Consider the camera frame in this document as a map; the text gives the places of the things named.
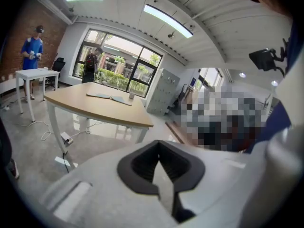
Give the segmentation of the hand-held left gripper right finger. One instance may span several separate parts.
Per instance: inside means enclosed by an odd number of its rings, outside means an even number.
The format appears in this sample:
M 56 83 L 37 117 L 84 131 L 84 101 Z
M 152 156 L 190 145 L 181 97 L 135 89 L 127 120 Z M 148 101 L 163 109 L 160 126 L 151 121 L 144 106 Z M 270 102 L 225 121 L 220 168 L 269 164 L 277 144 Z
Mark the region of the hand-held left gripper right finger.
M 196 188 L 205 174 L 205 165 L 198 157 L 165 141 L 159 141 L 158 151 L 159 161 L 173 183 L 171 214 L 178 223 L 182 223 L 195 217 L 195 214 L 183 207 L 179 193 Z

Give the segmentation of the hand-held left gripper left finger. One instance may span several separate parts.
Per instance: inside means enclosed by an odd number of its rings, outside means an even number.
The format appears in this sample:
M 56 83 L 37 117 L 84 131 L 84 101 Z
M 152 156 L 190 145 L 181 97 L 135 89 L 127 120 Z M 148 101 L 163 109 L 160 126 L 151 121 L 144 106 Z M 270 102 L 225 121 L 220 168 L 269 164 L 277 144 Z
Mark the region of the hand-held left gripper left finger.
M 152 141 L 124 156 L 117 165 L 121 181 L 133 192 L 143 195 L 159 195 L 153 177 L 159 162 L 159 141 Z

